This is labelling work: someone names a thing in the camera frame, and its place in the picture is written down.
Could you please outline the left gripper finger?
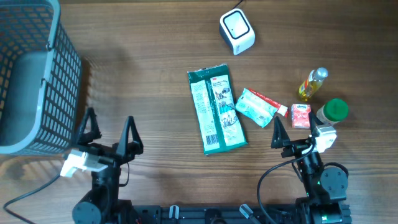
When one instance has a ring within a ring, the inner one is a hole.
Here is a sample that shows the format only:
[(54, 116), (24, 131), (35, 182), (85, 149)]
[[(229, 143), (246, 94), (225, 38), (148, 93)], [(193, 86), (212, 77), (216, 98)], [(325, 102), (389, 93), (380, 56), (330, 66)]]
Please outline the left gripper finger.
[(100, 138), (101, 132), (96, 119), (95, 111), (93, 108), (88, 108), (75, 134), (75, 143), (89, 144), (95, 139)]
[(133, 116), (127, 117), (119, 144), (116, 148), (116, 154), (120, 156), (142, 154), (142, 141)]

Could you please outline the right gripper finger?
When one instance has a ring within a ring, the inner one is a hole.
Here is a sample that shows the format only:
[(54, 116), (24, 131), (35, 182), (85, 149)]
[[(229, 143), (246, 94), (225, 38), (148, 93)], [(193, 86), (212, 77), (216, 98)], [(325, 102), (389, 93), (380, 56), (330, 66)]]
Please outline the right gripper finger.
[(313, 112), (309, 112), (308, 114), (309, 122), (310, 122), (310, 132), (313, 134), (315, 132), (315, 128), (319, 125), (324, 125), (322, 121), (320, 121), (316, 114)]
[(287, 134), (280, 118), (274, 119), (274, 132), (271, 141), (271, 147), (286, 147), (290, 144), (290, 138)]

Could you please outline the red white carton cup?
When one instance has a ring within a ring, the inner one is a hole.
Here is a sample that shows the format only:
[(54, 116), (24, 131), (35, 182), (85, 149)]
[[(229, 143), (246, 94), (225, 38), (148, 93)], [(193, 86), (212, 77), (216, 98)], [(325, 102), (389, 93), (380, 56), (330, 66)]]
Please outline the red white carton cup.
[(309, 129), (310, 120), (308, 114), (310, 112), (310, 105), (293, 104), (291, 107), (292, 127), (299, 129)]

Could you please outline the green lid white jar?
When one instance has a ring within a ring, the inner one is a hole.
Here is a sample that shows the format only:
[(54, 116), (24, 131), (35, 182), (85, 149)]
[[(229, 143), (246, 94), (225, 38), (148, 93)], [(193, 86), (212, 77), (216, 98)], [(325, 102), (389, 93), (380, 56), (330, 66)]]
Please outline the green lid white jar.
[(349, 106), (339, 98), (334, 98), (323, 105), (316, 113), (317, 118), (323, 124), (334, 125), (347, 118)]

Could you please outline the red stick packet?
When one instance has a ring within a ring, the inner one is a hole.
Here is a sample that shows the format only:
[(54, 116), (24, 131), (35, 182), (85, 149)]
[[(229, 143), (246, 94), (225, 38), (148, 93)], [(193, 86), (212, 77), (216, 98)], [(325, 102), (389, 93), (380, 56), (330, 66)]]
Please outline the red stick packet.
[(273, 107), (275, 107), (277, 109), (277, 112), (282, 115), (283, 117), (287, 118), (289, 115), (289, 108), (287, 106), (284, 106), (266, 96), (264, 96), (263, 94), (249, 88), (249, 91), (253, 94), (255, 94), (256, 96), (258, 96), (259, 98), (261, 98), (262, 100), (264, 100), (265, 102), (269, 103), (270, 105), (272, 105)]

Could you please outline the yellow liquid small bottle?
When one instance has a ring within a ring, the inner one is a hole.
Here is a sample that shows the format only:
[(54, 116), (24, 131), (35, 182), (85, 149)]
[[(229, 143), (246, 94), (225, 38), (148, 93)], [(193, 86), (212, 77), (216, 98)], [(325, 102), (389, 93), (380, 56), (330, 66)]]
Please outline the yellow liquid small bottle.
[(312, 70), (307, 79), (298, 88), (298, 98), (301, 101), (308, 101), (323, 85), (328, 77), (328, 70), (324, 67)]

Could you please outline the mint green wipes packet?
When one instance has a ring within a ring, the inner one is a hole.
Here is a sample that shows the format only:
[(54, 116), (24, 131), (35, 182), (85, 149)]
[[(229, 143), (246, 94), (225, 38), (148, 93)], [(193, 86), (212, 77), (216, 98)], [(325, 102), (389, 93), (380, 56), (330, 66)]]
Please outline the mint green wipes packet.
[(246, 88), (238, 98), (235, 104), (235, 109), (252, 119), (262, 128), (271, 122), (277, 111), (277, 108), (256, 96)]

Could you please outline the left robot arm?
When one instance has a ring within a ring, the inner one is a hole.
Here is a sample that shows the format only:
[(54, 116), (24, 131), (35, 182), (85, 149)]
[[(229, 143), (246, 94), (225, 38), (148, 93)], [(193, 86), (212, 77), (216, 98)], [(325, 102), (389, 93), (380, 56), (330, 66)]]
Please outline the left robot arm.
[(101, 132), (93, 108), (88, 108), (75, 136), (75, 146), (91, 171), (91, 190), (75, 205), (75, 223), (140, 223), (141, 218), (130, 200), (119, 198), (121, 166), (142, 154), (144, 145), (134, 118), (128, 116), (119, 142), (111, 147), (94, 143)]

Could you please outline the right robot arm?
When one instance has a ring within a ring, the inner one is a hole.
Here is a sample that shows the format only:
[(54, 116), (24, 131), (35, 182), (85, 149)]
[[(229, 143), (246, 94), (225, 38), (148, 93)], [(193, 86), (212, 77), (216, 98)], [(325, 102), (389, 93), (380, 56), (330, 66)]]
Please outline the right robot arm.
[(349, 172), (337, 162), (324, 163), (320, 154), (337, 139), (336, 130), (323, 124), (312, 112), (310, 135), (291, 140), (282, 121), (276, 117), (271, 148), (282, 149), (283, 158), (291, 158), (295, 173), (303, 183), (306, 197), (296, 200), (300, 223), (351, 223), (349, 205), (344, 204)]

